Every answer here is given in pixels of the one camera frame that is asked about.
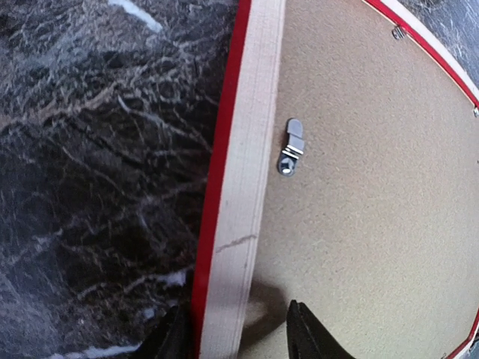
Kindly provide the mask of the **brown cardboard backing board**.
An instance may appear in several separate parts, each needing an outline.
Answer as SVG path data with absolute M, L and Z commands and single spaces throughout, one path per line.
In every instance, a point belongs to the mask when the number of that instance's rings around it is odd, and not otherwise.
M 355 358 L 447 358 L 478 311 L 478 120 L 445 71 L 361 1 L 288 1 L 241 358 L 285 358 L 290 301 Z

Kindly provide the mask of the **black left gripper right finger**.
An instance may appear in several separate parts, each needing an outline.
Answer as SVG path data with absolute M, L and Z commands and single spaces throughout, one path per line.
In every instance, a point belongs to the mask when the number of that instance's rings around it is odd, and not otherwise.
M 353 359 L 303 303 L 292 300 L 286 318 L 287 347 L 292 359 Z

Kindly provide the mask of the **wooden picture frame red edge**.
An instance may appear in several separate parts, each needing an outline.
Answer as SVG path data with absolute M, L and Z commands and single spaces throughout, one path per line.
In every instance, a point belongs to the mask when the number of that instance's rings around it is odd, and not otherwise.
M 292 177 L 305 152 L 302 122 L 272 142 L 286 3 L 241 1 L 234 23 L 207 183 L 192 292 L 197 358 L 241 358 L 253 310 L 251 289 L 269 168 Z M 478 3 L 361 1 L 387 19 L 395 40 L 411 40 L 450 77 L 478 120 Z M 450 357 L 478 344 L 478 311 Z

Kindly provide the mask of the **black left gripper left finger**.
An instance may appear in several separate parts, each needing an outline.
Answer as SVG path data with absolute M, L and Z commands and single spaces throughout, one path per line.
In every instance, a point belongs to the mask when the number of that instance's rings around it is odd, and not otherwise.
M 192 358 L 193 330 L 189 309 L 174 306 L 136 349 L 139 359 Z

